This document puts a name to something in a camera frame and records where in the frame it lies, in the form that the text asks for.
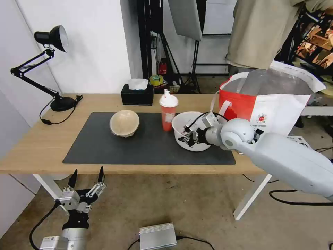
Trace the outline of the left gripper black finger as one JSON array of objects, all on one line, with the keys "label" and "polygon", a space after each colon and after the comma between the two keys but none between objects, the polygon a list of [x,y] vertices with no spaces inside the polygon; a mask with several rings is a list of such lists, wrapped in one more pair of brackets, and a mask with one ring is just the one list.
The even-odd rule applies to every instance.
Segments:
[{"label": "left gripper black finger", "polygon": [[99,197],[100,194],[103,192],[104,188],[106,187],[105,184],[105,175],[104,175],[104,168],[101,166],[97,183],[86,193],[86,197],[93,198],[95,196]]},{"label": "left gripper black finger", "polygon": [[74,173],[70,176],[67,186],[63,188],[63,192],[71,192],[75,190],[77,175],[78,170],[76,169]]}]

